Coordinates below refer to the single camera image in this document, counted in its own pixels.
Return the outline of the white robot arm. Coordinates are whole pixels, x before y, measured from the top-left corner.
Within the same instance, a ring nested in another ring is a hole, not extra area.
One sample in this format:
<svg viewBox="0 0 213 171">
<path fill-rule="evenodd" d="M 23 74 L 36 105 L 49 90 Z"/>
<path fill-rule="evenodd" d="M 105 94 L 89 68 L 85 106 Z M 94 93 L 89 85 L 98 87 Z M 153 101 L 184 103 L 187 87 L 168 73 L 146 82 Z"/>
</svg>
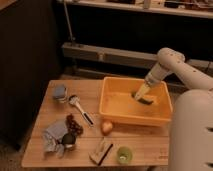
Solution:
<svg viewBox="0 0 213 171">
<path fill-rule="evenodd" d="M 168 171 L 213 171 L 213 77 L 185 63 L 173 49 L 157 52 L 157 63 L 134 98 L 139 101 L 174 73 L 188 88 L 175 102 L 169 136 Z"/>
</svg>

